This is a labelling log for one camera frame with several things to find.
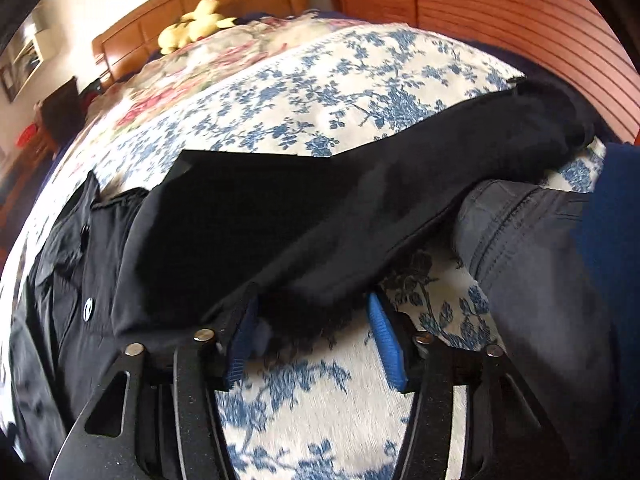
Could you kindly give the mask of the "yellow plush toy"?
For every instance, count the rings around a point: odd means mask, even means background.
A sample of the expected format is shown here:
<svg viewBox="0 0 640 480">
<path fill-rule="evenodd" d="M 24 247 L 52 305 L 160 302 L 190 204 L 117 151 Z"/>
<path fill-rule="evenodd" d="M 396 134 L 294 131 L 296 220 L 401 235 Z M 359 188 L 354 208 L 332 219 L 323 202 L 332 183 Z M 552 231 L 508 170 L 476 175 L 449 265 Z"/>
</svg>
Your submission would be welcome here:
<svg viewBox="0 0 640 480">
<path fill-rule="evenodd" d="M 168 55 L 188 44 L 235 26 L 236 17 L 226 18 L 217 12 L 218 0 L 201 0 L 195 10 L 167 26 L 157 38 L 161 55 Z"/>
</svg>

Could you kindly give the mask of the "black double-breasted coat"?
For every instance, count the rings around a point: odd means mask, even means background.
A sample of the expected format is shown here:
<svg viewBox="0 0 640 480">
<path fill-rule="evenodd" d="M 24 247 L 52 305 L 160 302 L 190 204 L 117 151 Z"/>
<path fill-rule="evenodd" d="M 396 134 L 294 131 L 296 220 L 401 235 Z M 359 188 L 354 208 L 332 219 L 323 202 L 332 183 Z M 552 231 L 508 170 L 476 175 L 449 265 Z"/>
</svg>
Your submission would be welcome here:
<svg viewBox="0 0 640 480">
<path fill-rule="evenodd" d="M 392 262 L 478 182 L 535 182 L 602 125 L 572 88 L 525 78 L 328 158 L 185 151 L 156 188 L 105 202 L 86 177 L 12 322 L 27 465 L 53 479 L 70 430 L 130 344 L 213 324 L 250 286 L 252 353 L 269 326 L 316 332 L 351 306 L 367 308 Z"/>
</svg>

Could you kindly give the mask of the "wooden headboard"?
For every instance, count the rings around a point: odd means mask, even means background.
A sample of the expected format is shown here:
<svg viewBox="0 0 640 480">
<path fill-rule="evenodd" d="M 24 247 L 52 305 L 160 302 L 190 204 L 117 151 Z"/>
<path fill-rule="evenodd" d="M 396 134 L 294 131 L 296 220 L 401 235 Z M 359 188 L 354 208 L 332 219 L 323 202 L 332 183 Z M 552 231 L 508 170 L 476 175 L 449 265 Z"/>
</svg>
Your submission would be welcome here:
<svg viewBox="0 0 640 480">
<path fill-rule="evenodd" d="M 143 66 L 158 49 L 157 38 L 202 0 L 149 0 L 92 40 L 94 62 L 105 87 Z M 216 0 L 224 16 L 264 11 L 285 18 L 301 14 L 308 0 Z"/>
</svg>

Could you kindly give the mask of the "blue floral white bedspread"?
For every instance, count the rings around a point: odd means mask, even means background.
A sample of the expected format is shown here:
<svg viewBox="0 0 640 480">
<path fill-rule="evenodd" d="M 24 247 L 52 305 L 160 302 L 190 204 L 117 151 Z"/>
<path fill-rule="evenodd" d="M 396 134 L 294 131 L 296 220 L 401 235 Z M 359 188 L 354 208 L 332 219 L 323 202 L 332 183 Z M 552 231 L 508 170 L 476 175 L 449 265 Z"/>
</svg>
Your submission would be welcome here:
<svg viewBox="0 0 640 480">
<path fill-rule="evenodd" d="M 158 185 L 184 150 L 328 157 L 457 102 L 506 90 L 513 63 L 404 24 L 356 25 L 213 84 L 141 126 L 85 125 L 44 182 L 1 279 L 9 325 L 66 200 L 94 174 L 103 197 Z M 368 323 L 253 364 L 219 398 L 243 479 L 387 479 L 411 400 L 384 380 Z"/>
</svg>

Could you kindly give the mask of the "folded navy blue garment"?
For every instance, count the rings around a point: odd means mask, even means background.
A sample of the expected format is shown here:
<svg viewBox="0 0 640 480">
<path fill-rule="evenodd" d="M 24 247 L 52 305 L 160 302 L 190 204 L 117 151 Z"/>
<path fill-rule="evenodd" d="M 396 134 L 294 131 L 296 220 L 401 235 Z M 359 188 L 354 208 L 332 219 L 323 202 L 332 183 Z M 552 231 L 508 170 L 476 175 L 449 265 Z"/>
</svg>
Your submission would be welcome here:
<svg viewBox="0 0 640 480">
<path fill-rule="evenodd" d="M 611 312 L 625 410 L 639 407 L 639 148 L 608 144 L 576 234 L 590 278 Z"/>
</svg>

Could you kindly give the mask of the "pink floral quilt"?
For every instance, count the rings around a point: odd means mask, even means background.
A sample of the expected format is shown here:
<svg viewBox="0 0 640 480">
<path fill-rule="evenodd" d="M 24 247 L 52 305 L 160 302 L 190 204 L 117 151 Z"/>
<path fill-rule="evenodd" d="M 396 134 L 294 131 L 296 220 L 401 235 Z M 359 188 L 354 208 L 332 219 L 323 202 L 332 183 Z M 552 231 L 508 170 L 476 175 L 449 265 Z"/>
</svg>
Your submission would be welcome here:
<svg viewBox="0 0 640 480">
<path fill-rule="evenodd" d="M 361 23 L 320 11 L 297 18 L 252 18 L 149 62 L 127 81 L 113 84 L 89 105 L 86 124 L 102 119 L 115 132 L 137 128 L 267 58 Z"/>
</svg>

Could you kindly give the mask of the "wooden louvered wardrobe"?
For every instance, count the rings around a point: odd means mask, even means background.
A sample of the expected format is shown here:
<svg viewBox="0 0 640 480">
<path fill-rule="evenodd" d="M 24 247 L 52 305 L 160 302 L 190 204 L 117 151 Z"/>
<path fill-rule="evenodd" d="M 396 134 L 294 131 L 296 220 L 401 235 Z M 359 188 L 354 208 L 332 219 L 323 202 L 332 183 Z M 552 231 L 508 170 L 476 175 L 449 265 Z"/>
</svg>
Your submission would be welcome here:
<svg viewBox="0 0 640 480">
<path fill-rule="evenodd" d="M 639 135 L 639 74 L 589 0 L 332 0 L 369 22 L 403 22 L 514 52 L 572 84 L 626 142 Z"/>
</svg>

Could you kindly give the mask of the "wooden desk cabinet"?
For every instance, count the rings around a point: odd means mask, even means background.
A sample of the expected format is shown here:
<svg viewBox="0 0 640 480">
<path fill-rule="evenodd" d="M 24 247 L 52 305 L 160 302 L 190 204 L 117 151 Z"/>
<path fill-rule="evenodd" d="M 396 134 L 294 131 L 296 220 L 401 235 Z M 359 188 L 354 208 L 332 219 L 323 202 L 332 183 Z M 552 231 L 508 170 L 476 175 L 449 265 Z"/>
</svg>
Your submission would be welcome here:
<svg viewBox="0 0 640 480">
<path fill-rule="evenodd" d="M 37 132 L 1 170 L 1 266 L 34 206 L 54 152 L 47 133 Z"/>
</svg>

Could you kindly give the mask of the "folded grey garment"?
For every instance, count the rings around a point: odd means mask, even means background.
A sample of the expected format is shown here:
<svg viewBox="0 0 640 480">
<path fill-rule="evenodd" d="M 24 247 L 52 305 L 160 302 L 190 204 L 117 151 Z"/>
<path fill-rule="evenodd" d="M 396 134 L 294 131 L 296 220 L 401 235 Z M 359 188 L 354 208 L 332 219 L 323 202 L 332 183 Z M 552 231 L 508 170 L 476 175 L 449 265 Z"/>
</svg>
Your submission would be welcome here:
<svg viewBox="0 0 640 480">
<path fill-rule="evenodd" d="M 638 290 L 622 284 L 604 233 L 585 230 L 596 198 L 482 182 L 462 202 L 454 250 L 578 477 L 625 479 L 639 407 Z"/>
</svg>

